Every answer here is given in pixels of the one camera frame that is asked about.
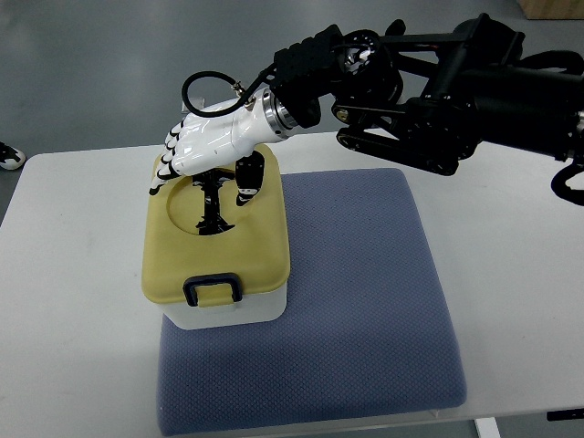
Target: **white table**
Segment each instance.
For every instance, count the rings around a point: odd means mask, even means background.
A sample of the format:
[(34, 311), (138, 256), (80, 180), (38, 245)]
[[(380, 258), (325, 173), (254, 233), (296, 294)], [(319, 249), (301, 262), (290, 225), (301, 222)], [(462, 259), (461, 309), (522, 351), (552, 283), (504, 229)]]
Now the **white table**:
[[(39, 155), (26, 165), (0, 228), (0, 436), (160, 436), (162, 316), (140, 285), (160, 149)], [(440, 412), (205, 436), (584, 405), (584, 208), (549, 189), (564, 163), (484, 143), (455, 176), (441, 177), (347, 151), (332, 133), (296, 136), (273, 150), (282, 172), (404, 171), (460, 343), (468, 401)]]

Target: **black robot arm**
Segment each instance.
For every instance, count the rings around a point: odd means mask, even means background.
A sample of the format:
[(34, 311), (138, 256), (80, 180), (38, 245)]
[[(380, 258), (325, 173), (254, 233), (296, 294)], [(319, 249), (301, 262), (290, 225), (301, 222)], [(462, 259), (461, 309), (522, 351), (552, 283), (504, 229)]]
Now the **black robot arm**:
[[(333, 114), (348, 126), (343, 146), (441, 175), (455, 173), (481, 141), (573, 159), (552, 183), (584, 205), (566, 180), (584, 172), (584, 60), (567, 51), (521, 58), (525, 37), (487, 14), (450, 34), (404, 35), (397, 20), (384, 36), (343, 36), (330, 26), (276, 52), (270, 88), (304, 128), (320, 120), (318, 98), (335, 97)], [(437, 62), (408, 56), (433, 52)], [(401, 72), (427, 78), (419, 97), (399, 103)], [(382, 128), (392, 138), (366, 132)]]

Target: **black shoe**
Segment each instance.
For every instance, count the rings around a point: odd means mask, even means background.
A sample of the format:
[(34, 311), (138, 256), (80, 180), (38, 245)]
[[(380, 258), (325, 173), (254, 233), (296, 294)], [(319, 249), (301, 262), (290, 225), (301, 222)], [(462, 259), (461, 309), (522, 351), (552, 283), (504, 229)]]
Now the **black shoe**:
[(13, 171), (22, 166), (26, 161), (24, 153), (18, 149), (6, 146), (0, 141), (0, 167), (8, 171)]

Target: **black cable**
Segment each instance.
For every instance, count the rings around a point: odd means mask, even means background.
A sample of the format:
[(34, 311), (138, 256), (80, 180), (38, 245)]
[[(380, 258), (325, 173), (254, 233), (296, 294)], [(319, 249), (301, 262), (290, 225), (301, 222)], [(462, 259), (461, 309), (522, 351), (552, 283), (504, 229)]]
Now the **black cable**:
[(271, 64), (268, 68), (265, 68), (264, 70), (262, 70), (259, 73), (259, 75), (257, 75), (257, 78), (255, 78), (254, 82), (252, 82), (252, 85), (250, 85), (249, 88), (239, 97), (239, 99), (237, 100), (236, 103), (234, 103), (231, 107), (228, 107), (225, 109), (220, 109), (218, 111), (202, 111), (200, 109), (195, 108), (194, 105), (189, 100), (189, 87), (194, 83), (194, 81), (201, 79), (201, 78), (218, 78), (218, 79), (224, 80), (225, 82), (228, 82), (229, 85), (231, 85), (231, 86), (234, 86), (237, 82), (235, 81), (235, 79), (233, 79), (230, 76), (225, 75), (225, 73), (221, 73), (219, 71), (206, 70), (206, 71), (200, 71), (198, 73), (194, 73), (193, 75), (191, 75), (190, 77), (188, 77), (184, 81), (184, 84), (182, 84), (182, 90), (181, 90), (182, 102), (184, 102), (184, 106), (192, 114), (194, 114), (195, 116), (204, 117), (207, 119), (210, 119), (213, 117), (221, 117), (221, 116), (224, 116), (227, 114), (231, 114), (232, 112), (234, 112), (238, 108), (243, 107), (247, 103), (247, 101), (249, 101), (249, 99), (254, 95), (257, 88), (262, 84), (262, 82), (269, 84), (270, 79), (268, 79), (268, 77), (270, 75), (273, 75), (275, 70), (276, 70), (276, 64)]

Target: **cardboard box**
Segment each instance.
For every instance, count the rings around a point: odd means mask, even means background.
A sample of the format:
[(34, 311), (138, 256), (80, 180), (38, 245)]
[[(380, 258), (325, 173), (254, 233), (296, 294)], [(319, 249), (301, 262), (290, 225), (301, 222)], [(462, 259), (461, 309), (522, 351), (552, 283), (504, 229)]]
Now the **cardboard box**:
[(518, 0), (530, 20), (582, 20), (584, 0)]

